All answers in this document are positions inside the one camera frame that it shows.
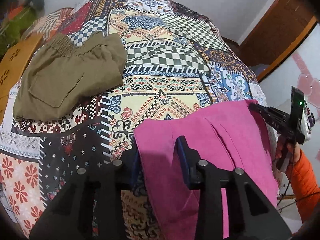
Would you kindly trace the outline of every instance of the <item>person's hand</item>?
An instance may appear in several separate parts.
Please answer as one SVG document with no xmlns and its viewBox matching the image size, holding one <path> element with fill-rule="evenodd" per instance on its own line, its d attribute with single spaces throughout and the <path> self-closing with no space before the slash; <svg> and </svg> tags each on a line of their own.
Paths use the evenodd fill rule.
<svg viewBox="0 0 320 240">
<path fill-rule="evenodd" d="M 285 138 L 281 135 L 277 142 L 277 149 L 276 149 L 276 159 L 279 159 L 282 157 L 281 150 L 284 147 Z M 287 144 L 288 151 L 293 153 L 293 144 L 288 143 Z M 290 162 L 293 162 L 295 164 L 300 160 L 301 152 L 300 152 L 300 145 L 296 143 L 296 147 L 294 148 L 294 154 L 293 158 L 290 160 Z"/>
</svg>

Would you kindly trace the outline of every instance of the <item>brown door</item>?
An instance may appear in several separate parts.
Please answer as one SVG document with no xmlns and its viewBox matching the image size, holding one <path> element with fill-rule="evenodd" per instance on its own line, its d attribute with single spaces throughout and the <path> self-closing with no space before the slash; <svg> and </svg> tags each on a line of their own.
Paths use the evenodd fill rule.
<svg viewBox="0 0 320 240">
<path fill-rule="evenodd" d="M 270 65 L 306 27 L 313 13 L 303 0 L 275 0 L 240 45 L 247 66 Z"/>
</svg>

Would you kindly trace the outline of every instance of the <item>black and white checkered patch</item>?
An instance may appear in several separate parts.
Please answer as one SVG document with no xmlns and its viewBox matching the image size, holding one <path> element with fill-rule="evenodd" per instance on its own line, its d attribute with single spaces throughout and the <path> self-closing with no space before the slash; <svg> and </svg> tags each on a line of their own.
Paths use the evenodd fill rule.
<svg viewBox="0 0 320 240">
<path fill-rule="evenodd" d="M 208 73 L 209 68 L 190 47 L 177 48 L 171 45 L 156 45 L 154 47 L 128 49 L 126 67 L 132 65 L 159 66 L 160 68 L 186 69 L 195 68 L 202 73 Z"/>
<path fill-rule="evenodd" d="M 160 17 L 171 32 L 193 40 L 203 47 L 228 51 L 224 41 L 214 35 L 208 23 L 179 16 L 160 15 Z"/>
<path fill-rule="evenodd" d="M 102 31 L 106 27 L 107 16 L 103 18 L 95 17 L 85 23 L 81 30 L 68 35 L 68 37 L 73 41 L 73 44 L 76 46 L 81 46 L 83 42 L 95 31 Z"/>
</svg>

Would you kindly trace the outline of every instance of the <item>person's arm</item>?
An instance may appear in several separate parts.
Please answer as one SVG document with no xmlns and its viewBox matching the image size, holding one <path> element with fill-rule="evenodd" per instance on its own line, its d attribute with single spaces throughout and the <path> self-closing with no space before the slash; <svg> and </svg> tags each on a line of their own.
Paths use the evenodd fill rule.
<svg viewBox="0 0 320 240">
<path fill-rule="evenodd" d="M 310 161 L 304 155 L 303 151 L 300 151 L 299 160 L 292 166 L 289 164 L 285 174 L 288 179 L 291 177 L 291 187 L 297 200 L 298 211 L 304 223 L 310 218 L 314 207 L 320 200 L 320 188 L 316 182 L 316 177 L 313 173 L 313 169 Z"/>
</svg>

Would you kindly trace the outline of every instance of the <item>olive green pants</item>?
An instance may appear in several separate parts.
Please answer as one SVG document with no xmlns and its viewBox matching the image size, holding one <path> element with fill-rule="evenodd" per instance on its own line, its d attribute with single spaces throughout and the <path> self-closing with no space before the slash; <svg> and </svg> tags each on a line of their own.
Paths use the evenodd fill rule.
<svg viewBox="0 0 320 240">
<path fill-rule="evenodd" d="M 51 121 L 69 114 L 81 97 L 121 85 L 126 60 L 116 33 L 104 38 L 97 32 L 79 47 L 58 33 L 23 74 L 13 117 Z"/>
</svg>

